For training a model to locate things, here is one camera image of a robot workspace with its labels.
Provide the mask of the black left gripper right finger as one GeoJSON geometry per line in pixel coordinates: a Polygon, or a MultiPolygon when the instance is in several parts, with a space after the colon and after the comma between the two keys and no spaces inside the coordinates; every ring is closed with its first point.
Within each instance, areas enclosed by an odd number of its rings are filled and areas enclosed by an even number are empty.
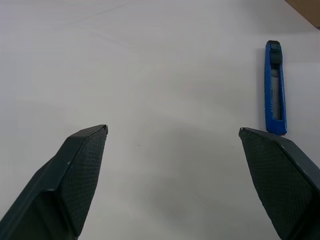
{"type": "Polygon", "coordinates": [[[282,240],[320,238],[320,169],[291,140],[239,130],[257,195],[282,240]]]}

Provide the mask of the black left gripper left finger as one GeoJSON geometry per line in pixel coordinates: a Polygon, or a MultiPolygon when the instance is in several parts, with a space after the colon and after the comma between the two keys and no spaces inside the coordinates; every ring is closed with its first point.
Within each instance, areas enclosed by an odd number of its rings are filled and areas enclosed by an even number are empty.
{"type": "Polygon", "coordinates": [[[32,176],[0,221],[2,240],[76,240],[98,184],[105,124],[70,135],[32,176]]]}

